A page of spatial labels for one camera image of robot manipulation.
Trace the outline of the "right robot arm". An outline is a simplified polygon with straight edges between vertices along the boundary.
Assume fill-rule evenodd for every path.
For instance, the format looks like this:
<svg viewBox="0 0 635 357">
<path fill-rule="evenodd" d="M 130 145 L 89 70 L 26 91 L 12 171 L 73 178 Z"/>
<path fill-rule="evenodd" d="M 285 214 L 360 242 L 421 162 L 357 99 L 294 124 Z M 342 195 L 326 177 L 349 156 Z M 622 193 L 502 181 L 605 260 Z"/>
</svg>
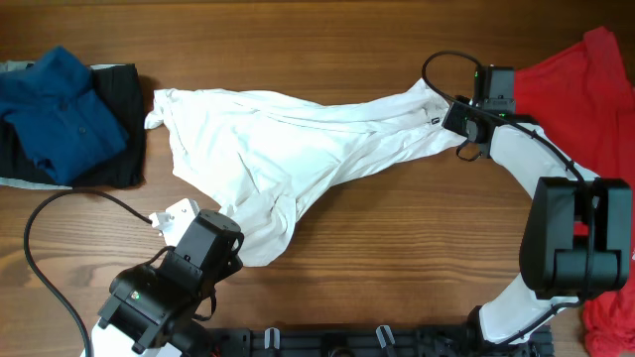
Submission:
<svg viewBox="0 0 635 357">
<path fill-rule="evenodd" d="M 631 188 L 576 164 L 532 117 L 516 114 L 514 76 L 510 67 L 478 66 L 473 97 L 453 98 L 443 121 L 532 200 L 519 275 L 472 315 L 489 348 L 525 343 L 562 310 L 620 290 L 629 276 Z"/>
</svg>

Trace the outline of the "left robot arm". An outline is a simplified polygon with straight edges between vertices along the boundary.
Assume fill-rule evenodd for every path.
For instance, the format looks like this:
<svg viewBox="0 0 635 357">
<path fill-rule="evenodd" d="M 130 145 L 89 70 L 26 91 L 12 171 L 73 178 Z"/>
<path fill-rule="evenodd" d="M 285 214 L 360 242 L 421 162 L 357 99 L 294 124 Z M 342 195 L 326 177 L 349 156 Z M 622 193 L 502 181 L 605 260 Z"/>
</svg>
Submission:
<svg viewBox="0 0 635 357">
<path fill-rule="evenodd" d="M 151 261 L 119 273 L 91 331 L 92 356 L 216 356 L 217 343 L 196 313 L 215 285 L 242 268 L 244 241 L 229 217 L 204 209 L 160 266 Z"/>
</svg>

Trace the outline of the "white t-shirt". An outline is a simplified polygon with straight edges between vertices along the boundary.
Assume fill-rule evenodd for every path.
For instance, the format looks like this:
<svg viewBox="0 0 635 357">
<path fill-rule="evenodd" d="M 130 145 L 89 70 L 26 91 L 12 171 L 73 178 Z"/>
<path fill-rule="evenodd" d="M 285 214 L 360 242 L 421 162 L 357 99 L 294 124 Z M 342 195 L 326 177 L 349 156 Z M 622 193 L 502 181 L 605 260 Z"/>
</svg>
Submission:
<svg viewBox="0 0 635 357">
<path fill-rule="evenodd" d="M 461 138 L 422 81 L 369 102 L 325 106 L 265 90 L 159 89 L 145 126 L 165 126 L 173 173 L 210 196 L 245 236 L 248 267 L 272 263 L 332 186 L 434 156 Z"/>
</svg>

